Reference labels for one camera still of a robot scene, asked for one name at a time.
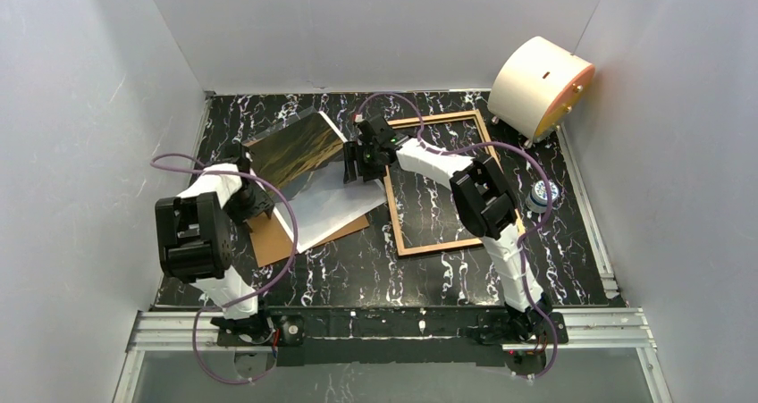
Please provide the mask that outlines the landscape photo print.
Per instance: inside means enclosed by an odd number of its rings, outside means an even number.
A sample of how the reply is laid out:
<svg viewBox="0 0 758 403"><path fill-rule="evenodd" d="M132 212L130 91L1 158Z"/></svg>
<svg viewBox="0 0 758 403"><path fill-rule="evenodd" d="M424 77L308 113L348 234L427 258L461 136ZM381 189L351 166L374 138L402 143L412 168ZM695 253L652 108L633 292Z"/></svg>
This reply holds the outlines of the landscape photo print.
<svg viewBox="0 0 758 403"><path fill-rule="evenodd" d="M325 113L310 107L247 144L254 174L282 192L297 219L292 221L283 202L273 196L273 218L286 235L284 255L290 253L294 229L302 253L385 203L378 181L343 183L346 141Z"/></svg>

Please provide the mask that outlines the brown backing board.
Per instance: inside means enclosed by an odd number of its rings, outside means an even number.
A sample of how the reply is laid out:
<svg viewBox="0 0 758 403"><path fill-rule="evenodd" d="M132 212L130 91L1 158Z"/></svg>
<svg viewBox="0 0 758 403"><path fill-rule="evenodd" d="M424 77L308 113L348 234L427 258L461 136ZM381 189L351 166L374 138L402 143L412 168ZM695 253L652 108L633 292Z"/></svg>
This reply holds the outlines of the brown backing board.
<svg viewBox="0 0 758 403"><path fill-rule="evenodd" d="M256 218L248 220L248 226L250 228L249 236L251 238L257 264L260 266L270 265L283 259L287 259L291 253L290 250L290 253L287 256L284 255L284 238L286 235L279 222L273 218L273 215L274 212L271 219L267 219L265 215L259 215ZM364 216L335 232L332 236L320 242L317 246L342 238L351 233L361 231L367 226L368 220L366 216ZM297 251L296 244L292 243L291 238L291 249L296 248Z"/></svg>

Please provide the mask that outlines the wooden picture frame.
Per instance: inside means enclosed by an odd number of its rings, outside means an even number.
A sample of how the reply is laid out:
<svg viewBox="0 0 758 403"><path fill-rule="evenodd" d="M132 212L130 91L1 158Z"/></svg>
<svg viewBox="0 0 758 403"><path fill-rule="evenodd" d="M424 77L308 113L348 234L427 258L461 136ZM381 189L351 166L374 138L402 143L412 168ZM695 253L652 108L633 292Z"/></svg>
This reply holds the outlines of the wooden picture frame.
<svg viewBox="0 0 758 403"><path fill-rule="evenodd" d="M492 139L478 110L427 115L423 121L431 131L427 135L430 140L440 136L443 129L456 125L463 128L461 139L446 141L446 148L456 148L464 139L474 142ZM458 222L451 191L441 184L393 165L385 168L383 185L398 256L420 256L482 245L479 238Z"/></svg>

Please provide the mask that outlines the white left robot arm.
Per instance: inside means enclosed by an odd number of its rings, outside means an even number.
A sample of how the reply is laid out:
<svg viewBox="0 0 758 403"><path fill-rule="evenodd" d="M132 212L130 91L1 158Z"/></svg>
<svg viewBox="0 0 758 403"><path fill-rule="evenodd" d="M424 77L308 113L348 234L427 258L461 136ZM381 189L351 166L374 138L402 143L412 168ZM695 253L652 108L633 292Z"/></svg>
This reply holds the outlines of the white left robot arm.
<svg viewBox="0 0 758 403"><path fill-rule="evenodd" d="M248 220L274 211L271 196L247 178L252 158L246 146L230 144L187 189L155 205L164 275L202 290L230 322L258 314L256 296L234 302L254 290L232 266L231 225L248 229Z"/></svg>

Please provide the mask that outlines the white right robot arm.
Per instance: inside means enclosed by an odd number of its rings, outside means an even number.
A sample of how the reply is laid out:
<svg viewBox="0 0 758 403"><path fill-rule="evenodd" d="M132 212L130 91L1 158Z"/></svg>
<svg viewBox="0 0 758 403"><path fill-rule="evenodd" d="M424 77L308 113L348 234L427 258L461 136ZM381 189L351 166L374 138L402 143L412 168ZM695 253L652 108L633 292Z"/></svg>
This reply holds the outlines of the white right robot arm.
<svg viewBox="0 0 758 403"><path fill-rule="evenodd" d="M505 305L513 320L532 330L551 309L527 263L518 231L517 198L495 157L468 155L466 148L448 151L420 137L398 133L383 118L357 115L355 141L343 145L343 181L373 181L397 164L451 191L460 223L478 237L500 277Z"/></svg>

